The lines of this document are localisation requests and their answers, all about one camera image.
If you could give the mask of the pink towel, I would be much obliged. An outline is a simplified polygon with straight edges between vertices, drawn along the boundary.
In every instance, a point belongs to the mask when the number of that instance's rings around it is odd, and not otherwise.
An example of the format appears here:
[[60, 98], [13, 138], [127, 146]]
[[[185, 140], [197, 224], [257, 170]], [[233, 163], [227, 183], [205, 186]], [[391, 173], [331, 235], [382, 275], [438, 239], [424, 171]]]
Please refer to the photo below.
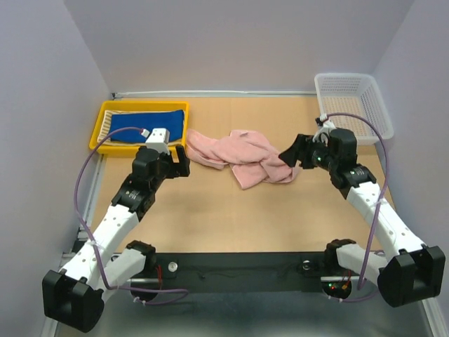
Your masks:
[[189, 129], [187, 156], [217, 170], [229, 167], [243, 190], [259, 183], [290, 183], [300, 172], [279, 159], [280, 152], [260, 132], [233, 130], [221, 139]]

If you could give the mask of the blue towel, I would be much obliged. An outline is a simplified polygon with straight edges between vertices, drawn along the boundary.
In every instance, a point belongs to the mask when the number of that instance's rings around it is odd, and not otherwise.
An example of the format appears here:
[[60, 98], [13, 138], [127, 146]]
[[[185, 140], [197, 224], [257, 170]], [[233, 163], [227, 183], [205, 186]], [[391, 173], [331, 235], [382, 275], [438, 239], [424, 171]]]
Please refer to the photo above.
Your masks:
[[126, 127], [145, 128], [148, 131], [165, 128], [169, 131], [169, 142], [172, 143], [182, 138], [184, 120], [183, 110], [113, 114], [108, 133]]

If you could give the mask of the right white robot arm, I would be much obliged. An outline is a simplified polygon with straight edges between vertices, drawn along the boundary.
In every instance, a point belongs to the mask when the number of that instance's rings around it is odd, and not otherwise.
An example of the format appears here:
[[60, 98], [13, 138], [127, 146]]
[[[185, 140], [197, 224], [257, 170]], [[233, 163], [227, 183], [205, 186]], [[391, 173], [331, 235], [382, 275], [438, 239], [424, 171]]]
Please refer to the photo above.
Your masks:
[[379, 290], [384, 301], [397, 308], [437, 297], [441, 292], [445, 254], [427, 246], [399, 217], [371, 171], [359, 164], [357, 139], [344, 128], [299, 134], [279, 159], [289, 167], [321, 168], [370, 225], [370, 238], [377, 238], [384, 251], [379, 256], [349, 239], [328, 244], [323, 266], [331, 274], [354, 271]]

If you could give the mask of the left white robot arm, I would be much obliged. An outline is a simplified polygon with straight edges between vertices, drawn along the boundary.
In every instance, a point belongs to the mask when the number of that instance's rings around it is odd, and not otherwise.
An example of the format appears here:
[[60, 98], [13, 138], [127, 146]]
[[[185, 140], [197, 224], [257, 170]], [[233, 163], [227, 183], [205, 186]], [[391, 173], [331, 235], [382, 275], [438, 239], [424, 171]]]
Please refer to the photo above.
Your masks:
[[189, 159], [183, 146], [170, 152], [141, 147], [132, 171], [122, 182], [107, 212], [78, 253], [42, 281], [45, 316], [87, 333], [98, 323], [106, 302], [132, 276], [150, 276], [156, 268], [155, 248], [131, 242], [113, 258], [118, 245], [143, 219], [165, 179], [187, 177]]

